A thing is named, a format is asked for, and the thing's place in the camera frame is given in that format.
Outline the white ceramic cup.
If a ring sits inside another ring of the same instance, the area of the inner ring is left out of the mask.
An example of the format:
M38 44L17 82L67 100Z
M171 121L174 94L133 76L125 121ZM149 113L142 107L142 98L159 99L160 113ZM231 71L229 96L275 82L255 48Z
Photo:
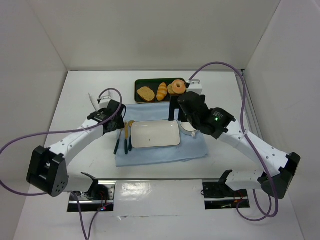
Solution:
M195 138L198 132L189 122L180 122L179 129L182 134L191 136L192 138Z

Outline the toast bread slice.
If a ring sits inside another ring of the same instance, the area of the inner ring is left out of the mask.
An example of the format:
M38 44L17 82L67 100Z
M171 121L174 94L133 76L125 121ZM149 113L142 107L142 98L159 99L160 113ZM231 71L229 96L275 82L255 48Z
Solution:
M156 95L153 90L151 90L147 86L143 86L137 90L137 94L139 95L140 98L142 98L146 102L152 102Z

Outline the white rectangular plate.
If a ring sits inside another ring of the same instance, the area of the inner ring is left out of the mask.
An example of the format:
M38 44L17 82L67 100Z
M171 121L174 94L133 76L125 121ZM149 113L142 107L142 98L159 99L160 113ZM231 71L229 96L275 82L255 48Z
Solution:
M176 120L137 121L131 126L131 144L135 149L178 146L180 129Z

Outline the metal food tongs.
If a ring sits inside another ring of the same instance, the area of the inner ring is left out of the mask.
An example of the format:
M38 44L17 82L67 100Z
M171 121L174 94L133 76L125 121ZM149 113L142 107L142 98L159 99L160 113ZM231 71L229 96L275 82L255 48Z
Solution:
M94 110L98 111L100 109L100 105L98 103L98 100L95 99L90 93L88 93L88 97L89 97L89 100L90 100L91 105L93 106Z

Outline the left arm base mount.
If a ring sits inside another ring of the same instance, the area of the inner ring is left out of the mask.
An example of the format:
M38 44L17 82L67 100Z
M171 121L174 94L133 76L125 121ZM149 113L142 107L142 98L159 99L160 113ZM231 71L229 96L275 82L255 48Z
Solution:
M66 191L69 193L67 211L78 212L80 207L83 213L95 212L102 208L102 212L114 210L116 180L98 178L82 172L69 179Z

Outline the round brown bun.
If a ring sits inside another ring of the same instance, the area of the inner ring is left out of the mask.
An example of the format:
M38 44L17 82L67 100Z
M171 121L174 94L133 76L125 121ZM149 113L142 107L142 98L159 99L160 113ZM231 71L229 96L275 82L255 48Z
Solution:
M175 94L175 92L173 91L173 84L172 83L167 86L167 91L170 95Z

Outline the dark green rectangular tray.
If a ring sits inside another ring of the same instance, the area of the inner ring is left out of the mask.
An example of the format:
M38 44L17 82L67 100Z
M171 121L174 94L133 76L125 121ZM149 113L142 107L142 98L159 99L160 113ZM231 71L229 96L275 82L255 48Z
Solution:
M151 89L155 95L157 95L157 91L159 88L159 85L161 83L166 83L166 86L169 84L172 84L175 80L182 80L185 82L185 80L181 77L179 78L152 78L152 79L138 79L134 83L134 100L137 104L146 104L146 103L157 103L158 100L155 97L153 101L146 101L142 97L139 96L138 90L142 87L148 87Z

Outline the light blue cloth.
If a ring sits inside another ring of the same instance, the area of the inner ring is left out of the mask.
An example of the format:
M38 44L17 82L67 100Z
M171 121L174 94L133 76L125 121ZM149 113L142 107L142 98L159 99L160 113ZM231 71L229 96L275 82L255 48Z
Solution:
M129 122L144 121L169 121L168 102L128 104L124 120ZM178 161L189 161L203 158L209 154L204 135L199 131L195 138L180 132L180 144L167 147L133 148L125 154L125 132L121 134L121 142L115 155L115 165L117 167L143 166L173 163Z

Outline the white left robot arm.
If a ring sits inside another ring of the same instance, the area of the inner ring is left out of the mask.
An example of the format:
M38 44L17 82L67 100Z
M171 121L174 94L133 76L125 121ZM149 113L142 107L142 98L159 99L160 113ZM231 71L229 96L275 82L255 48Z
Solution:
M98 185L98 179L86 173L84 178L70 175L67 167L92 142L124 128L126 110L124 104L110 100L106 108L92 112L76 132L47 148L36 147L31 155L27 182L52 197L62 192L91 192Z

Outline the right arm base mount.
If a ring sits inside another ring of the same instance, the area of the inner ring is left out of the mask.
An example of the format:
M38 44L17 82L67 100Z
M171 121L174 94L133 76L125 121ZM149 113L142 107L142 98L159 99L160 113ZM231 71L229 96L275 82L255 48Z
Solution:
M245 189L234 191L228 186L217 181L205 181L202 183L200 194L204 198L206 210L226 210L250 208L248 192Z

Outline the golden bread roll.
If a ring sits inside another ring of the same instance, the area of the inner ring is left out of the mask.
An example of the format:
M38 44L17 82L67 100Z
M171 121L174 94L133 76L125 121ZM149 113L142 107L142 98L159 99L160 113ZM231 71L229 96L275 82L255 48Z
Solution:
M165 82L162 82L157 90L156 99L161 102L168 94L168 88Z

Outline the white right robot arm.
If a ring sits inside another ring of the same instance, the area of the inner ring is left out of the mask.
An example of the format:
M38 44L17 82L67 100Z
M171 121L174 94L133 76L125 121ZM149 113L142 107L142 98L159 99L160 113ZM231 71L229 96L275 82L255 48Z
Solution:
M208 108L205 95L187 92L172 96L169 104L169 119L179 110L178 119L188 122L201 133L211 136L238 150L256 163L260 170L252 174L227 170L220 181L233 191L259 189L266 194L283 199L296 174L301 157L285 153L269 145L252 132L241 128L236 118L226 110Z

